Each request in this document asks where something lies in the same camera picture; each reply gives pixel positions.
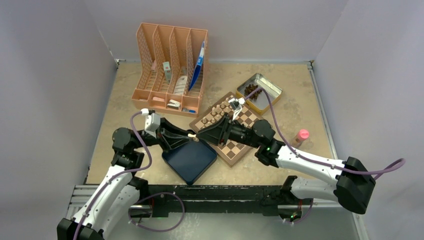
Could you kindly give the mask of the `light chess piece fourteenth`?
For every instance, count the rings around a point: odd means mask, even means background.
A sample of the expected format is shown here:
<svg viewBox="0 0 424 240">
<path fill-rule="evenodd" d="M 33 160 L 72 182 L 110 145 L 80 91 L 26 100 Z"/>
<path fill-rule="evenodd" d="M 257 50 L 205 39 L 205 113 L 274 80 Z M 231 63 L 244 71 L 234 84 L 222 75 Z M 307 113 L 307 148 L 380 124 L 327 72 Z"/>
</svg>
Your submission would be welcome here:
<svg viewBox="0 0 424 240">
<path fill-rule="evenodd" d="M 196 134 L 188 133 L 187 136 L 191 138 L 193 141 L 198 142 L 199 139 Z"/>
</svg>

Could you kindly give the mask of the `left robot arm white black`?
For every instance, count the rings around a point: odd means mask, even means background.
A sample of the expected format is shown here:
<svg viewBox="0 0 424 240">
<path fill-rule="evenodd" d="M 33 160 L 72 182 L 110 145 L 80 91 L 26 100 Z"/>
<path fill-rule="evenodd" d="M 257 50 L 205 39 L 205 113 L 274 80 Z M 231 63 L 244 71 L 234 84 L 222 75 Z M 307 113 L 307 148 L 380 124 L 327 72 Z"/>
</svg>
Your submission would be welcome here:
<svg viewBox="0 0 424 240">
<path fill-rule="evenodd" d="M 148 166 L 153 158 L 149 151 L 138 148 L 159 145 L 164 152 L 176 149 L 190 141 L 193 130 L 183 130 L 163 117 L 156 119 L 155 131 L 120 127 L 112 135 L 114 155 L 106 176 L 94 194 L 70 218 L 63 218 L 56 227 L 59 240 L 106 240 L 118 221 L 133 204 L 142 205 L 150 198 L 148 181 L 136 177 L 142 171 L 144 156 Z"/>
</svg>

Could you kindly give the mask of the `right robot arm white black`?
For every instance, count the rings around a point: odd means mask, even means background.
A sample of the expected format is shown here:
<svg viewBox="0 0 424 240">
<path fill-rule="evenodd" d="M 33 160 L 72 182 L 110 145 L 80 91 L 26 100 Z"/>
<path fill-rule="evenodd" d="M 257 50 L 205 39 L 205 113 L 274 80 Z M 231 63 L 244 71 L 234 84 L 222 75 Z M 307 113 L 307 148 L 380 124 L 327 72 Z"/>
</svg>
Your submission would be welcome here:
<svg viewBox="0 0 424 240">
<path fill-rule="evenodd" d="M 226 113 L 218 122 L 199 130 L 196 137 L 215 146 L 234 141 L 256 148 L 255 157 L 262 164 L 295 170 L 318 180 L 308 186 L 297 177 L 283 187 L 280 196 L 288 204 L 318 198 L 338 202 L 356 214 L 366 213 L 376 181 L 359 159 L 331 159 L 307 153 L 275 139 L 275 133 L 266 119 L 245 126 Z"/>
</svg>

